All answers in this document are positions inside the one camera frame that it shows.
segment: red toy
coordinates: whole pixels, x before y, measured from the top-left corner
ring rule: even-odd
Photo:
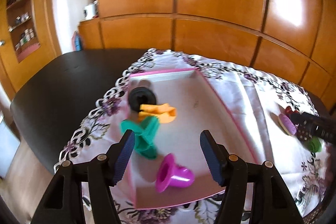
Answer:
[[[297,110],[293,111],[292,108],[291,108],[291,106],[286,107],[286,109],[285,109],[285,115],[287,117],[289,117],[289,115],[292,114],[292,113],[300,113],[300,112],[298,112]]]

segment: pink toy cup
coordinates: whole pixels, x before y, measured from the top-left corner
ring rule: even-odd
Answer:
[[[157,172],[155,187],[159,193],[162,193],[168,186],[188,187],[195,180],[194,173],[188,168],[177,165],[172,153],[164,157]]]

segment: tablecloth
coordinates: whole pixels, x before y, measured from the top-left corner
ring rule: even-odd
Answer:
[[[247,140],[251,157],[243,159],[257,164],[272,161],[283,177],[302,216],[312,211],[325,192],[326,144],[322,151],[311,153],[294,138],[284,134],[277,116],[289,105],[299,112],[318,115],[308,93],[300,86],[273,74],[235,63],[187,55],[171,50],[149,49],[123,72],[115,87],[96,101],[96,108],[83,119],[68,144],[60,152],[55,171],[64,160],[74,164],[90,161],[105,153],[120,139],[119,124],[129,115],[128,76],[131,73],[176,68],[198,68],[232,113]],[[90,209],[88,185],[83,183],[83,203]],[[123,223],[213,223],[222,194],[184,206],[136,210],[127,199],[122,180],[111,188],[115,206]],[[243,218],[251,209],[252,185],[248,185]]]

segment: pink tray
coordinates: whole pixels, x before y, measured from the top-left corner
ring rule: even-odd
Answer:
[[[130,76],[130,89],[142,80],[152,82],[157,103],[176,107],[177,117],[161,124],[155,137],[158,157],[147,160],[132,153],[123,180],[131,191],[137,209],[167,208],[207,198],[223,191],[211,177],[200,147],[200,133],[208,129],[217,143],[229,153],[248,158],[250,151],[224,103],[202,74],[194,69],[165,70],[138,73]],[[137,113],[130,119],[136,120]],[[155,179],[163,157],[173,153],[176,163],[195,174],[188,188],[168,187],[163,193],[155,190]]]

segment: screw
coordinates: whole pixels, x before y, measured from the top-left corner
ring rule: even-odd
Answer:
[[[229,160],[231,160],[231,161],[237,161],[238,157],[236,155],[232,154],[232,155],[229,156]]]
[[[273,163],[270,161],[265,161],[265,166],[268,168],[272,168],[273,167]]]
[[[65,161],[62,162],[63,167],[68,167],[70,164],[71,164],[71,161],[69,161],[69,160],[65,160]]]
[[[100,155],[98,155],[98,157],[97,157],[97,159],[98,160],[106,160],[106,155],[105,154],[100,154]]]

